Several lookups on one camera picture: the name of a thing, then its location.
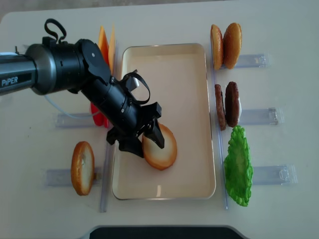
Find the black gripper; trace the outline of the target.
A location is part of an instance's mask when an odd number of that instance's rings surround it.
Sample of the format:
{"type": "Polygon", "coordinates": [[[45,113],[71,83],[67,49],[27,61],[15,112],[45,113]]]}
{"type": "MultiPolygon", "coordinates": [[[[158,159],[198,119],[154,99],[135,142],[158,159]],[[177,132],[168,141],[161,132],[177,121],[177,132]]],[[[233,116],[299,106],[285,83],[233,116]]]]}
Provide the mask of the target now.
{"type": "Polygon", "coordinates": [[[142,142],[139,136],[144,133],[156,145],[164,148],[164,137],[160,130],[158,118],[161,117],[161,106],[155,102],[141,106],[132,100],[116,115],[114,127],[107,134],[107,142],[119,142],[119,150],[144,157],[142,142]]]}

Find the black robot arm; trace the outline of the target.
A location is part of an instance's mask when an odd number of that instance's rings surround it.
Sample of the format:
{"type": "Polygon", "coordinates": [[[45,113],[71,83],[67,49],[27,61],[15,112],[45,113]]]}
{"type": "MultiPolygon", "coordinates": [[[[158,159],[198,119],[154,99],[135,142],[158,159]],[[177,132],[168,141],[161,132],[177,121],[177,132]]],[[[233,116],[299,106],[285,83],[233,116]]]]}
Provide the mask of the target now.
{"type": "Polygon", "coordinates": [[[41,44],[29,46],[23,55],[0,58],[2,95],[28,88],[38,95],[81,92],[112,123],[107,142],[118,142],[121,151],[143,157],[140,135],[164,147],[158,123],[161,107],[137,100],[132,94],[133,80],[142,82],[143,78],[133,71],[117,80],[98,45],[87,39],[69,44],[44,37],[41,44]]]}

